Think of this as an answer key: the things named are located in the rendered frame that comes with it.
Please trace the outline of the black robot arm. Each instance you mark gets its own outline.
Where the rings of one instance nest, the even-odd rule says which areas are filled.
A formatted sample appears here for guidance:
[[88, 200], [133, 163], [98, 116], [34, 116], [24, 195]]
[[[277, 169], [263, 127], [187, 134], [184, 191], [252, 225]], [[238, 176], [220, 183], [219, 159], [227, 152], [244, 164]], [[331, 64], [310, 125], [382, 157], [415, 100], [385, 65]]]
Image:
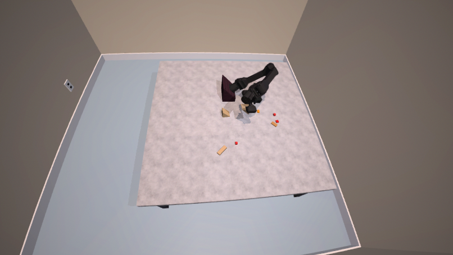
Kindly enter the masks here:
[[258, 81], [257, 83], [251, 85], [248, 91], [246, 91], [241, 98], [242, 102], [245, 104], [249, 104], [253, 97], [256, 97], [253, 104], [260, 103], [262, 101], [261, 96], [267, 92], [267, 90], [269, 89], [269, 84], [277, 75], [277, 68], [273, 63], [270, 62], [262, 71], [259, 71], [247, 78], [243, 77], [236, 79], [233, 84], [229, 84], [229, 89], [234, 93], [236, 90], [242, 90], [246, 88], [249, 83], [265, 76], [262, 81]]

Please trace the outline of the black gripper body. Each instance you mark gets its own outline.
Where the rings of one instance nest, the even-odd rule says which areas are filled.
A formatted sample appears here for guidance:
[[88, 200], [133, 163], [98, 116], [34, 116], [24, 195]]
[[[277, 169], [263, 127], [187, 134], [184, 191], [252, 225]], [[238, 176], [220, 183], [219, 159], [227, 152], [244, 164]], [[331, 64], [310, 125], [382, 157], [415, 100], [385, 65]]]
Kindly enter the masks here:
[[[242, 91], [242, 95], [244, 95], [246, 91], [248, 91], [248, 90], [243, 90]], [[246, 108], [247, 113], [256, 113], [256, 111], [257, 111], [256, 106], [253, 105], [253, 102], [254, 102], [255, 98], [256, 97], [253, 97], [253, 99], [249, 103], [249, 106], [247, 106], [247, 108]]]

